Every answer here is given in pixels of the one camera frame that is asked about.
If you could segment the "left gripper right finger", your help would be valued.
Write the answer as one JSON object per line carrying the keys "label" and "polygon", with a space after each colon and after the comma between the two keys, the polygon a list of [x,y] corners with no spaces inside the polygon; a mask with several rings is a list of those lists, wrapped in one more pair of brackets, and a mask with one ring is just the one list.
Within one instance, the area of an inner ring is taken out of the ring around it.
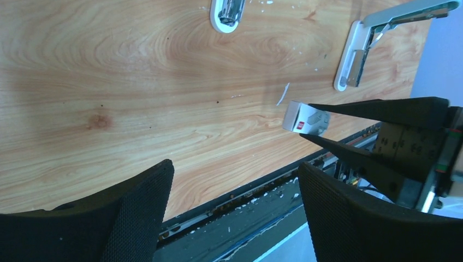
{"label": "left gripper right finger", "polygon": [[407,209],[298,168],[318,261],[462,261],[462,220]]}

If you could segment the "white staple box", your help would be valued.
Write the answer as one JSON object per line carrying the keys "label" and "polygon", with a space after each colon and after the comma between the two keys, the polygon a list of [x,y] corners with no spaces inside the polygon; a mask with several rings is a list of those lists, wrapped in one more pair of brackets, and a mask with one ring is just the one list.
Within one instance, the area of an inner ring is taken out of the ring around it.
{"label": "white staple box", "polygon": [[293,133],[322,136],[327,131],[329,122],[328,112],[291,101],[284,115],[282,128]]}

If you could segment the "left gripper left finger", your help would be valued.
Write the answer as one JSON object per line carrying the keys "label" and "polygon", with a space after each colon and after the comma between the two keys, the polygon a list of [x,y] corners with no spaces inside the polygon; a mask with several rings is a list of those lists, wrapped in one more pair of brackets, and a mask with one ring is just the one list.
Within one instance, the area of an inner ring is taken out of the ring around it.
{"label": "left gripper left finger", "polygon": [[1,215],[1,261],[152,261],[174,177],[166,159],[53,210]]}

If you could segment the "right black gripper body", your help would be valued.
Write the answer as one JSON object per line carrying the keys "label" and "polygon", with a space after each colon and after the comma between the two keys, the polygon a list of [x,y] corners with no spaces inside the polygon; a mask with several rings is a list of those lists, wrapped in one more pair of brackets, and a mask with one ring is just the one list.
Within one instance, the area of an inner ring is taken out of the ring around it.
{"label": "right black gripper body", "polygon": [[403,172],[403,180],[381,189],[384,200],[431,213],[441,209],[454,179],[462,146],[462,108],[451,106],[438,130],[383,122],[373,153]]}

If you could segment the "grey white stapler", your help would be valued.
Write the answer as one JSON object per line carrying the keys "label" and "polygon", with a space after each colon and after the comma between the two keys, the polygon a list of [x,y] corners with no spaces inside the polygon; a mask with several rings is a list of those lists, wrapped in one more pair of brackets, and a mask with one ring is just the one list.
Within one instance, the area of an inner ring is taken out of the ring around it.
{"label": "grey white stapler", "polygon": [[343,92],[358,87],[367,56],[387,31],[398,25],[447,17],[462,1],[410,1],[372,14],[352,23],[343,49],[333,87]]}

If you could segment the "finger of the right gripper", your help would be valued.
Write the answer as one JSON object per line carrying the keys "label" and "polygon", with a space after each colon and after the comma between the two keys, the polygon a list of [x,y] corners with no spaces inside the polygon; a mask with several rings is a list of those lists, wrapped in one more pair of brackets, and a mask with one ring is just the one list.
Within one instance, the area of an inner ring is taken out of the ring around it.
{"label": "finger of the right gripper", "polygon": [[311,103],[310,106],[327,112],[428,130],[450,127],[449,100],[439,97],[373,99],[338,105]]}
{"label": "finger of the right gripper", "polygon": [[370,152],[321,136],[301,137],[327,149],[339,160],[357,170],[381,194],[394,203],[427,203],[434,200],[433,160],[416,156],[394,139],[380,151]]}

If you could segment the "small white stapler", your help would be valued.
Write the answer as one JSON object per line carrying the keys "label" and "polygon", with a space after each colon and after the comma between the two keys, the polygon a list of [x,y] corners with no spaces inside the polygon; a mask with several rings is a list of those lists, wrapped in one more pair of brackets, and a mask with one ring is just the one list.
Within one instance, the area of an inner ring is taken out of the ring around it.
{"label": "small white stapler", "polygon": [[236,30],[244,12],[245,0],[212,0],[210,21],[213,28],[220,33]]}

